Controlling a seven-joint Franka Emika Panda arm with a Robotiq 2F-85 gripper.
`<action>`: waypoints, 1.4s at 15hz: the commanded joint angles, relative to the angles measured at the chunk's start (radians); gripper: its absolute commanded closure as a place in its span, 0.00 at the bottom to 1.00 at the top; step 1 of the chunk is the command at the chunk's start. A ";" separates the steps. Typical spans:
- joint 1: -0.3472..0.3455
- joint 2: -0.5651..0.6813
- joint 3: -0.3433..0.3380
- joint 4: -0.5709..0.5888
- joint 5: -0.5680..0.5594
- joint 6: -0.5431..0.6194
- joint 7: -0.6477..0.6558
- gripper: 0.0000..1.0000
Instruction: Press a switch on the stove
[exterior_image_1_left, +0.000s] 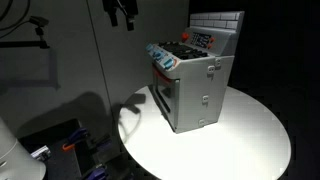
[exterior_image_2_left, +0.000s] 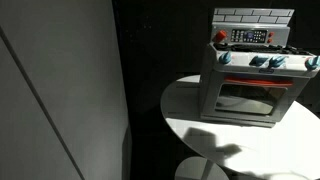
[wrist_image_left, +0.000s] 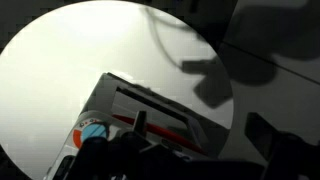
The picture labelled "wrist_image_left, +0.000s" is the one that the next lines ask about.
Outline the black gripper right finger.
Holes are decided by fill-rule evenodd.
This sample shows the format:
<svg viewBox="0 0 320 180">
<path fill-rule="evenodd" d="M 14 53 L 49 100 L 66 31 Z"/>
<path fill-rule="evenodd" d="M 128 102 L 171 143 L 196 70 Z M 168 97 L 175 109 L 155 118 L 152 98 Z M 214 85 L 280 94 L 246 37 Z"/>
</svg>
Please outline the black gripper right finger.
<svg viewBox="0 0 320 180">
<path fill-rule="evenodd" d="M 302 139 L 292 133 L 277 130 L 258 113 L 247 114 L 245 135 L 268 162 L 301 160 Z"/>
</svg>

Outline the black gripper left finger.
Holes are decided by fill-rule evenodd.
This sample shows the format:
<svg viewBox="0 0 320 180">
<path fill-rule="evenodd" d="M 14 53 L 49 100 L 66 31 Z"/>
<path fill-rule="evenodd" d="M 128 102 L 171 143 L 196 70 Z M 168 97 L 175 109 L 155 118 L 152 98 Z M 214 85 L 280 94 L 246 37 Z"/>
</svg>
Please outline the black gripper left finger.
<svg viewBox="0 0 320 180">
<path fill-rule="evenodd" d="M 150 142 L 146 139 L 146 115 L 146 111 L 138 111 L 132 130 L 124 133 L 121 137 L 121 146 L 127 157 L 136 156 L 150 146 Z"/>
</svg>

